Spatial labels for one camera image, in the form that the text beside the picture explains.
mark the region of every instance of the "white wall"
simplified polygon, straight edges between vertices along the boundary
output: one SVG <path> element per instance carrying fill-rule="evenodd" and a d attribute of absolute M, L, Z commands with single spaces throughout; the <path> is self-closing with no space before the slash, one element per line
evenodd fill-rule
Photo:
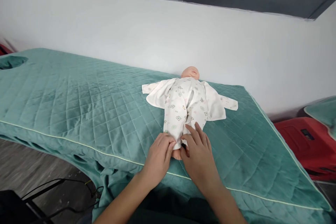
<path fill-rule="evenodd" d="M 271 118 L 336 95 L 336 3 L 316 21 L 168 0 L 0 0 L 0 39 L 243 85 Z"/>

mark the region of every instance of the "doll leg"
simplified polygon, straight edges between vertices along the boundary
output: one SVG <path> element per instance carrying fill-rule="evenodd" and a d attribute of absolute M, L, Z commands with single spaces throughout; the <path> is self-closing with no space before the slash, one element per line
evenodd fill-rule
<path fill-rule="evenodd" d="M 187 115 L 187 121 L 186 124 L 191 126 L 193 129 L 195 129 L 195 123 L 198 122 L 199 126 L 201 129 L 203 129 L 207 118 L 208 118 L 208 112 L 206 112 L 205 108 L 206 106 L 202 107 L 199 103 L 193 104 L 189 106 L 188 108 L 188 115 Z M 183 127 L 183 134 L 190 134 L 189 130 L 187 130 L 186 127 Z"/>
<path fill-rule="evenodd" d="M 181 148 L 183 126 L 187 118 L 185 106 L 177 100 L 164 109 L 163 131 L 169 133 L 176 140 L 174 150 Z"/>
<path fill-rule="evenodd" d="M 172 158 L 175 158 L 176 160 L 182 160 L 180 149 L 173 150 L 172 153 L 171 153 L 171 156 L 172 156 Z"/>

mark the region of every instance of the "doll foot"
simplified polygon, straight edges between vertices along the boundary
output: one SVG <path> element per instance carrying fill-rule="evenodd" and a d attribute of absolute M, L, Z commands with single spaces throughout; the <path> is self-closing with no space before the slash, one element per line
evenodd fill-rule
<path fill-rule="evenodd" d="M 175 158 L 177 160 L 182 160 L 180 149 L 173 150 L 173 152 L 171 153 L 171 156 L 172 156 L 172 158 Z"/>

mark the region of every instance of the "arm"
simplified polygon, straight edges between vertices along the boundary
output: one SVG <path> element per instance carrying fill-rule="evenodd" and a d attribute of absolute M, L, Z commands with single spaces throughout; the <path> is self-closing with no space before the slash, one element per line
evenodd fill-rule
<path fill-rule="evenodd" d="M 167 173 L 175 144 L 176 142 L 172 136 L 167 133 L 161 133 L 150 147 L 141 172 L 133 177 L 94 224 L 127 223 L 143 199 L 161 182 Z"/>
<path fill-rule="evenodd" d="M 234 198 L 219 177 L 208 136 L 198 123 L 196 129 L 185 125 L 191 135 L 183 135 L 189 151 L 181 148 L 181 157 L 190 178 L 204 195 L 221 224 L 246 224 Z"/>

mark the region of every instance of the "doll head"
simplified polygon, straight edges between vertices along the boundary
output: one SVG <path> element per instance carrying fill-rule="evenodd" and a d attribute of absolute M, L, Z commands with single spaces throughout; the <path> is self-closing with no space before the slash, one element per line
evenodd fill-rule
<path fill-rule="evenodd" d="M 181 74 L 181 78 L 185 78 L 185 77 L 192 77 L 198 80 L 200 78 L 200 73 L 198 72 L 198 69 L 196 67 L 190 66 L 186 68 Z"/>

